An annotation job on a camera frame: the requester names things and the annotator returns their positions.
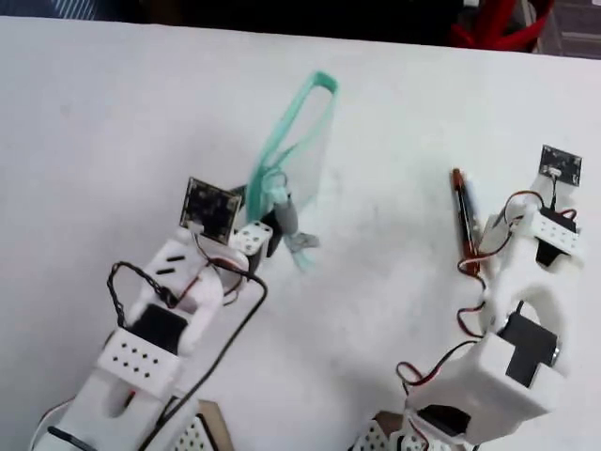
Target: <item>circuit board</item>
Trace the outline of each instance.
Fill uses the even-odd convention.
[[[543,146],[538,173],[551,177],[549,169],[559,169],[562,171],[562,174],[557,177],[558,181],[562,181],[568,185],[579,186],[581,166],[582,157],[559,150],[558,148],[552,148],[551,146]]]
[[[193,223],[201,235],[227,245],[240,202],[239,195],[190,177],[179,225],[190,228]]]

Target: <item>cable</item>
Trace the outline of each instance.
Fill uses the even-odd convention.
[[[460,348],[463,348],[464,346],[467,346],[467,345],[475,345],[476,343],[478,343],[476,340],[467,340],[467,341],[464,341],[462,343],[459,343],[454,348],[448,350],[447,353],[444,354],[442,356],[442,358],[439,360],[439,362],[434,366],[434,368],[432,368],[432,370],[428,374],[426,374],[422,378],[419,378],[417,381],[408,381],[407,378],[405,376],[403,376],[403,374],[401,374],[401,371],[399,370],[400,366],[405,366],[405,367],[409,368],[412,372],[419,373],[420,371],[413,364],[411,364],[410,362],[399,362],[396,365],[396,375],[406,385],[408,385],[410,387],[419,387],[421,385],[424,385],[424,384],[432,381],[436,377],[436,375],[439,373],[440,369],[446,363],[446,361],[449,360],[451,358],[451,356],[453,356],[453,354],[457,350],[459,350]]]
[[[225,345],[223,346],[222,350],[219,352],[219,354],[217,355],[217,358],[215,359],[213,364],[210,366],[210,368],[207,370],[207,372],[204,374],[204,376],[202,378],[200,378],[200,380],[198,380],[198,382],[195,385],[193,385],[193,387],[188,391],[188,393],[186,393],[186,395],[184,395],[184,397],[177,403],[177,405],[173,409],[171,409],[168,413],[165,414],[165,416],[162,418],[162,420],[157,422],[156,426],[150,431],[148,436],[142,442],[142,445],[138,448],[138,451],[144,451],[148,448],[148,446],[150,445],[152,440],[157,436],[157,434],[159,432],[161,432],[161,430],[165,426],[165,424],[167,424],[167,422],[169,420],[171,420],[171,418],[173,418],[177,412],[179,412],[179,410],[192,398],[194,393],[196,393],[196,391],[207,381],[207,379],[210,378],[210,376],[213,374],[213,372],[215,371],[215,369],[217,368],[217,366],[219,365],[221,360],[224,358],[225,354],[230,349],[230,347],[232,346],[232,344],[234,343],[234,341],[236,340],[236,338],[238,337],[240,332],[242,332],[242,329],[244,329],[244,326],[246,326],[246,324],[251,320],[251,318],[254,316],[256,311],[259,309],[259,307],[263,304],[263,302],[267,298],[267,295],[269,292],[267,284],[263,281],[263,279],[261,279],[257,275],[254,275],[248,271],[243,271],[238,268],[233,268],[233,267],[227,266],[226,264],[223,264],[217,258],[210,258],[208,261],[210,261],[211,265],[214,265],[218,268],[221,268],[223,270],[230,271],[230,272],[235,272],[236,274],[246,277],[247,279],[253,280],[254,282],[256,282],[258,285],[260,285],[263,288],[263,294],[261,295],[261,297],[259,298],[257,303],[254,305],[254,307],[251,309],[251,311],[246,315],[244,320],[240,323],[240,325],[238,326],[236,331],[234,331],[234,333],[229,337],[227,342],[225,342]]]
[[[482,303],[480,303],[480,305],[476,306],[476,307],[464,307],[464,308],[460,308],[459,310],[457,310],[457,322],[459,323],[459,327],[461,328],[461,330],[469,335],[472,336],[474,338],[483,338],[484,335],[482,334],[475,334],[474,332],[472,332],[468,326],[466,326],[466,323],[463,321],[463,319],[461,318],[461,315],[463,315],[464,313],[475,313],[475,312],[479,312],[480,310],[482,310],[483,308],[485,308],[486,302],[482,301]]]
[[[425,434],[423,432],[421,432],[419,429],[417,429],[417,427],[413,424],[413,422],[411,420],[409,420],[409,424],[411,425],[413,430],[415,430],[415,433],[417,435],[419,435],[420,438],[425,442],[424,451],[428,451],[428,449],[430,449],[430,442],[428,441],[428,439],[425,438]]]
[[[472,263],[472,262],[476,262],[476,261],[484,261],[486,259],[489,259],[493,256],[495,256],[496,254],[498,254],[500,251],[503,250],[503,248],[507,245],[507,243],[509,242],[509,240],[511,239],[512,236],[512,232],[510,231],[507,234],[507,237],[505,238],[505,241],[501,244],[501,246],[499,246],[498,249],[492,251],[492,252],[487,252],[484,254],[479,254],[477,257],[473,257],[473,258],[463,258],[461,260],[459,260],[459,262],[457,263],[457,270],[459,272],[461,272],[462,274],[468,275],[469,277],[472,277],[476,280],[478,280],[480,282],[480,284],[482,285],[482,291],[486,290],[486,282],[485,280],[479,276],[478,274],[473,274],[471,272],[468,272],[465,268],[463,268],[464,265],[467,265],[468,263]]]
[[[106,286],[109,288],[109,293],[111,293],[111,298],[113,299],[113,305],[115,306],[116,311],[116,324],[119,327],[126,327],[125,323],[125,312],[123,310],[123,303],[119,300],[115,291],[115,276],[119,269],[122,267],[129,268],[134,271],[140,277],[142,277],[151,287],[154,289],[154,292],[157,293],[157,296],[167,304],[168,307],[173,308],[177,305],[177,297],[171,292],[171,290],[167,287],[160,285],[156,280],[142,271],[135,265],[132,265],[129,261],[118,261],[111,268],[111,272],[109,273],[109,277],[106,280]]]
[[[567,210],[560,211],[560,215],[561,216],[565,216],[567,213],[571,213],[572,214],[570,216],[570,219],[572,221],[574,221],[576,219],[576,215],[578,214],[578,212],[576,211],[576,209],[567,209]]]
[[[551,176],[553,180],[553,196],[551,197],[551,205],[549,207],[555,211],[555,204],[557,202],[557,176]]]
[[[517,195],[525,195],[525,194],[530,194],[530,195],[535,195],[538,200],[540,200],[541,202],[541,208],[545,206],[545,200],[543,199],[543,197],[537,193],[536,191],[533,190],[521,190],[521,191],[516,191],[515,193],[511,194],[507,200],[505,201],[505,206],[503,207],[503,220],[505,221],[506,224],[508,224],[507,222],[507,207],[509,207],[509,203],[511,202],[511,200],[516,197]]]
[[[38,422],[38,426],[36,427],[36,431],[34,432],[33,437],[31,438],[31,442],[29,443],[29,447],[27,448],[29,451],[33,451],[34,449],[34,443],[36,441],[36,437],[38,437],[39,432],[41,431],[44,422],[46,421],[46,419],[52,415],[53,413],[64,409],[65,407],[68,407],[68,405],[73,401],[73,399],[75,399],[75,397],[72,397],[70,399],[67,399],[66,401],[61,402],[60,404],[56,404],[55,406],[51,407],[50,409],[48,409],[39,419]]]

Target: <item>red pen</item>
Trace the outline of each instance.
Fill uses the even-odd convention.
[[[468,202],[466,196],[466,184],[457,168],[453,169],[453,189],[457,202],[457,220],[459,221],[459,230],[461,233],[461,248],[463,258],[474,258],[477,256],[476,246],[472,236],[470,225],[470,212],[468,211]],[[476,275],[480,271],[480,264],[477,262],[468,263],[465,269],[470,274]]]

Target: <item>white table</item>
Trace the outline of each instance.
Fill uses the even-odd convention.
[[[0,62],[3,449],[24,449],[85,380],[115,324],[110,265],[148,261],[188,176],[244,182],[314,69],[341,86],[319,203],[302,217],[323,242],[318,267],[301,276],[285,252],[265,265],[269,301],[200,393],[219,401],[237,449],[347,449],[372,414],[400,411],[396,362],[433,365],[478,292],[455,270],[448,170],[475,175],[496,210],[530,186],[544,143],[584,157],[578,365],[560,409],[484,449],[596,448],[601,63],[8,18]],[[139,281],[117,284],[131,300]],[[218,317],[190,380],[256,292]]]

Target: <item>teal plastic clip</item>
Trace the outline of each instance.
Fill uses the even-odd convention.
[[[302,106],[316,88],[325,88],[330,98],[316,120],[291,146],[284,148],[283,142],[289,135]],[[338,91],[338,83],[327,73],[313,73],[290,103],[284,115],[276,124],[267,143],[261,151],[258,164],[246,187],[246,215],[248,222],[260,221],[273,208],[274,202],[285,200],[288,191],[300,213],[307,203],[315,198],[319,188],[321,161],[325,153],[327,135]],[[283,175],[285,182],[275,181]],[[290,237],[284,236],[288,250]],[[311,260],[302,251],[291,254],[297,266],[306,269]]]

